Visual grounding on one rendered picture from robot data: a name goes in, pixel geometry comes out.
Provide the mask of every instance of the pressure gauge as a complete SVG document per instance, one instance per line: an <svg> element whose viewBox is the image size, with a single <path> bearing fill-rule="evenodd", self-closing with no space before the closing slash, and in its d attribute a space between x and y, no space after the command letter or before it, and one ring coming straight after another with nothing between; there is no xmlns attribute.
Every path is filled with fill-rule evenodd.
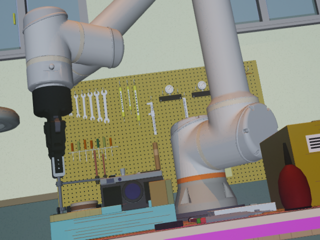
<svg viewBox="0 0 320 240"><path fill-rule="evenodd" d="M206 88L206 86L207 86L207 84L206 84L206 82L204 82L204 81L200 81L200 82L198 83L198 88L199 88L200 90L202 90L202 91Z"/></svg>
<svg viewBox="0 0 320 240"><path fill-rule="evenodd" d="M164 90L165 90L165 92L166 92L167 94L171 95L171 94L174 92L174 87L171 86L171 85L168 85L168 86L165 87Z"/></svg>

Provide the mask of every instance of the yellow pegboard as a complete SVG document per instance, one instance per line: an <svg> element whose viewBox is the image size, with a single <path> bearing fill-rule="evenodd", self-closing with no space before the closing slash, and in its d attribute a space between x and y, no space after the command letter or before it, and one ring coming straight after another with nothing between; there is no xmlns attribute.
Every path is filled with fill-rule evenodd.
<svg viewBox="0 0 320 240"><path fill-rule="evenodd" d="M247 80L251 93L259 97L261 103L264 102L262 90L258 75L258 68L256 61L244 62L244 68L247 74ZM134 103L133 79L137 86L139 109L141 115L141 122L137 121L136 107ZM130 98L132 104L132 114L129 110L128 95L127 95L127 80L130 86ZM121 102L119 98L119 81L123 89L123 101L125 108L125 121L121 114ZM66 121L66 143L65 143L65 176L63 182L94 179L95 164L92 158L92 152L87 151L87 161L84 152L80 154L81 161L79 161L78 153L74 154L74 161L71 154L71 143L74 145L74 151L78 151L77 142L80 142L80 150L84 150L83 140L86 140L87 150L90 150L90 140L93 141L93 147L97 148L96 139L99 139L100 148L103 146L103 137L109 147L109 138L112 138L113 156L111 150L106 150L105 170L107 176L120 174L121 168L126 168L126 174L135 174L138 172L152 171L155 169L154 155L152 143L158 143L161 170L164 179L171 179L173 192L177 192L177 179L175 172L174 159L172 154L172 147L170 142L170 129L172 125L185 118L185 111L182 99L160 102L159 97L167 95L165 87L172 85L174 87L174 94L182 94L186 97L189 117L205 115L206 108L211 101L210 96L192 97L192 92L195 91L199 81L205 81L208 86L206 70L204 67L180 69L173 71L163 71L140 75L131 75L123 77L113 77L107 79L98 79L90 81L82 81L72 89L72 107L73 116L65 116L63 120ZM81 93L99 91L99 105L101 117L104 119L104 103L101 95L102 89L107 90L107 112L110 123L98 122L98 110L96 98L92 96L92 105L95 120L90 120L90 104L89 97L85 98L85 109L87 119L83 119L83 104ZM76 117L76 103L74 99L74 92L78 95L78 106L81 117ZM155 112L155 122L157 135L154 135L152 117L149 115L151 109L147 103L152 102ZM97 166L98 175L102 177L103 164L102 156L100 158L98 152ZM237 184L243 182L253 182L266 179L265 171L262 161L256 163L249 163L255 165L251 169L252 174L259 175L252 178L251 172L243 171L243 168L248 164L232 168L232 177L227 177L229 184ZM69 206L72 203L98 200L101 204L100 185L93 182L83 182L75 184L67 184L62 186L63 206Z"/></svg>

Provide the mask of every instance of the orange ring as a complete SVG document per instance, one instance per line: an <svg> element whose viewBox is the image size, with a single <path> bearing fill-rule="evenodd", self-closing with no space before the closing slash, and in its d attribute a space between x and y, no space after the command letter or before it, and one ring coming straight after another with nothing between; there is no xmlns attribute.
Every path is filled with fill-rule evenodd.
<svg viewBox="0 0 320 240"><path fill-rule="evenodd" d="M226 177L226 173L215 172L215 173L207 173L207 174L201 174L201 175L196 175L196 176L183 177L183 178L177 179L176 182L178 184L184 184L184 183L193 182L193 181L197 181L197 180L225 178L225 177Z"/></svg>

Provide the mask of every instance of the red object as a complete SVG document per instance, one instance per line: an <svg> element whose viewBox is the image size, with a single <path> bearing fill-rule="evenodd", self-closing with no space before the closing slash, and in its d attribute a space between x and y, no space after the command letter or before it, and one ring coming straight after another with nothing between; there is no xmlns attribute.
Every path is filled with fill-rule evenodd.
<svg viewBox="0 0 320 240"><path fill-rule="evenodd" d="M104 172L104 175L107 175L107 174L106 174L106 166L105 166L105 156L104 156L103 153L102 153L102 162L103 162L103 172Z"/></svg>
<svg viewBox="0 0 320 240"><path fill-rule="evenodd" d="M97 167L96 151L93 151L93 155L94 155L95 176L98 176L98 167Z"/></svg>
<svg viewBox="0 0 320 240"><path fill-rule="evenodd" d="M311 206L312 198L308 180L295 165L285 165L278 179L279 195L286 210Z"/></svg>

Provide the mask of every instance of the wooden handle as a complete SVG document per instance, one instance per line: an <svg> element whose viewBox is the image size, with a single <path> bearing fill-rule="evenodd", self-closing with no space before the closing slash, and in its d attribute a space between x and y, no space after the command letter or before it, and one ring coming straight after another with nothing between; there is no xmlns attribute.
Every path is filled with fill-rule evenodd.
<svg viewBox="0 0 320 240"><path fill-rule="evenodd" d="M153 147L155 170L161 170L158 143L156 142L152 143L152 147Z"/></svg>

